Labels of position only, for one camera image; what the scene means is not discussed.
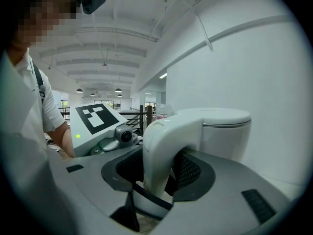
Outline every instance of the ceiling light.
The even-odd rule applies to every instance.
[[[167,73],[165,73],[164,75],[162,75],[160,78],[165,78],[167,76]]]

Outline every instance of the shirt collar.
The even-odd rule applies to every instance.
[[[29,52],[29,48],[27,48],[27,52],[25,53],[24,57],[22,58],[22,60],[20,60],[15,66],[15,70],[17,72],[20,72],[21,70],[23,69],[27,69],[29,71],[32,71],[32,68],[31,68],[31,60],[30,60],[30,56],[28,54]]]

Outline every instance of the black strap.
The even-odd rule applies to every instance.
[[[33,62],[33,66],[34,66],[34,72],[36,75],[36,80],[37,80],[37,84],[38,84],[38,89],[39,89],[39,95],[41,98],[41,103],[44,103],[44,98],[45,98],[45,90],[43,88],[43,78],[41,77],[40,71],[38,69],[38,67],[34,64]]]
[[[36,79],[37,79],[37,84],[38,84],[38,87],[40,88],[40,86],[44,84],[43,79],[41,77],[41,74],[40,74],[38,67],[34,64],[34,62],[33,62],[33,66],[34,66],[34,71],[35,71],[35,75],[36,75]]]

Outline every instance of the black label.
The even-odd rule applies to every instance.
[[[76,110],[84,125],[87,127],[92,135],[118,123],[118,120],[113,116],[111,112],[109,112],[109,110],[103,104],[93,104],[77,107]],[[92,116],[92,113],[97,114],[97,116],[102,120],[103,123],[94,127],[91,121],[92,118],[96,116]]]

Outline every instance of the toilet seat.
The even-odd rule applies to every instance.
[[[204,126],[242,125],[251,121],[249,112],[227,108],[191,108],[179,110],[176,114],[203,115]]]

